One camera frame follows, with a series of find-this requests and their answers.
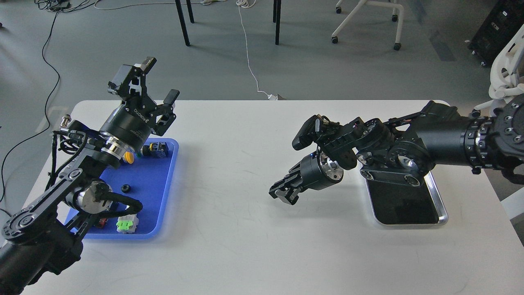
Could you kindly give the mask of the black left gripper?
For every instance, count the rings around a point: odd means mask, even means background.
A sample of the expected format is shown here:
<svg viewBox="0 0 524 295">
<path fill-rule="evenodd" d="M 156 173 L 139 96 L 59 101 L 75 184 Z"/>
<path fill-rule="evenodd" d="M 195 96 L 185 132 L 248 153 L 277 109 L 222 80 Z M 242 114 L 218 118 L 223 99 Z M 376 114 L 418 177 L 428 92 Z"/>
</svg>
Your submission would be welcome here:
<svg viewBox="0 0 524 295">
<path fill-rule="evenodd" d="M 156 63 L 155 57 L 147 57 L 142 63 L 122 65 L 107 91 L 120 96 L 120 106 L 114 110 L 100 129 L 105 139 L 102 152 L 118 161 L 125 152 L 136 152 L 151 134 L 163 136 L 176 119 L 175 101 L 180 91 L 172 89 L 161 105 L 147 94 L 146 75 Z"/>
</svg>

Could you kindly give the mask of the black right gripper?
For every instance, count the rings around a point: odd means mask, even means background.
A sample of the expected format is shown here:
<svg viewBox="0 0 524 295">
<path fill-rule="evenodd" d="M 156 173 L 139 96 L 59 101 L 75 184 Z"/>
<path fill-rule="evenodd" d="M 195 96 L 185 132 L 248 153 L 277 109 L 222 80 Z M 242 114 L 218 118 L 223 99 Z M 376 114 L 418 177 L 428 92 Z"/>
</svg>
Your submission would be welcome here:
<svg viewBox="0 0 524 295">
<path fill-rule="evenodd" d="M 323 152 L 313 152 L 293 166 L 285 177 L 269 189 L 273 199 L 294 205 L 306 189 L 321 190 L 342 181 L 344 170 Z"/>
</svg>

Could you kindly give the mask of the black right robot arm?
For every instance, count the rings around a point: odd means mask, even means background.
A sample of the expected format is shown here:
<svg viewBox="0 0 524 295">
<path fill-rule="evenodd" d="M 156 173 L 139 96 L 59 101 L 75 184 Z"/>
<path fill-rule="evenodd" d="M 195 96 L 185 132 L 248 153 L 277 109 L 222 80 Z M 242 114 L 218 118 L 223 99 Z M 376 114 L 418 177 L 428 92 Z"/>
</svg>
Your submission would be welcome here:
<svg viewBox="0 0 524 295">
<path fill-rule="evenodd" d="M 295 150 L 315 143 L 316 150 L 290 168 L 269 189 L 272 198 L 294 205 L 299 193 L 339 183 L 344 170 L 362 164 L 369 181 L 421 187 L 436 164 L 500 170 L 511 183 L 523 184 L 514 172 L 523 163 L 523 95 L 493 116 L 461 116 L 456 107 L 434 101 L 416 113 L 346 125 L 326 116 L 311 116 L 292 141 Z"/>
</svg>

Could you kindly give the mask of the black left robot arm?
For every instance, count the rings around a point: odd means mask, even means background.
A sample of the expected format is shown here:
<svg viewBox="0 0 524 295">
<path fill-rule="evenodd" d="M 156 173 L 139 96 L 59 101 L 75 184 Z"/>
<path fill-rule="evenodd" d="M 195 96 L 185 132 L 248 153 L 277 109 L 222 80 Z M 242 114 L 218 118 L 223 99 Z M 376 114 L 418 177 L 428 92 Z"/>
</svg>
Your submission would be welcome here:
<svg viewBox="0 0 524 295">
<path fill-rule="evenodd" d="M 142 210 L 139 200 L 113 192 L 101 175 L 118 168 L 126 152 L 139 151 L 151 134 L 163 136 L 176 119 L 178 90 L 170 90 L 159 105 L 147 94 L 146 75 L 155 63 L 148 57 L 120 67 L 108 92 L 122 102 L 99 131 L 63 118 L 54 135 L 72 140 L 77 150 L 62 166 L 52 167 L 45 192 L 1 227 L 6 240 L 1 247 L 2 295 L 21 294 L 43 273 L 58 275 L 79 261 L 82 239 L 99 219 Z"/>
</svg>

